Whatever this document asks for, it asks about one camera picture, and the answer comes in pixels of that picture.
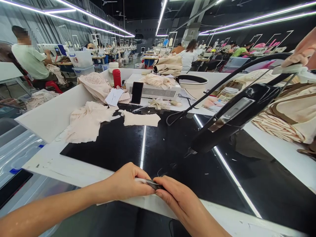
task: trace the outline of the black table surface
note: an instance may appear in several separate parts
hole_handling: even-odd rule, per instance
[[[139,107],[118,106],[127,111]],[[197,120],[205,124],[209,117],[188,113],[169,127],[166,118],[174,111],[147,108],[138,112],[152,113],[161,118],[158,127],[125,127],[124,117],[120,117],[101,124],[96,142],[69,143],[61,154],[112,171],[133,162],[151,178],[175,178],[200,199],[256,216],[250,200],[263,219],[308,234],[316,233],[316,195],[247,132],[241,130],[220,141],[206,154],[184,158],[199,130]]]

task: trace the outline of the black smartphone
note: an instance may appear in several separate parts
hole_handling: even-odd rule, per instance
[[[133,89],[132,89],[132,104],[140,104],[142,93],[143,93],[143,82],[134,82],[133,83]]]

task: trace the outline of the green shirt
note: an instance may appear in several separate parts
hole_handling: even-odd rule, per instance
[[[244,47],[241,47],[232,54],[232,57],[239,57],[244,52],[247,52],[247,49]]]
[[[12,53],[19,64],[26,70],[34,79],[46,79],[49,76],[49,71],[44,66],[43,60],[46,59],[44,54],[39,53],[31,45],[12,45]]]

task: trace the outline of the glass jar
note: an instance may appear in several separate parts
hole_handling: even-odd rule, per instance
[[[217,98],[223,102],[229,101],[236,95],[239,90],[237,88],[225,87],[217,96]]]

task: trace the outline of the stool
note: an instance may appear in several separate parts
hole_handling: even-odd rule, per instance
[[[45,87],[54,87],[55,91],[59,94],[62,94],[63,92],[59,89],[58,85],[54,81],[48,81],[45,83]]]

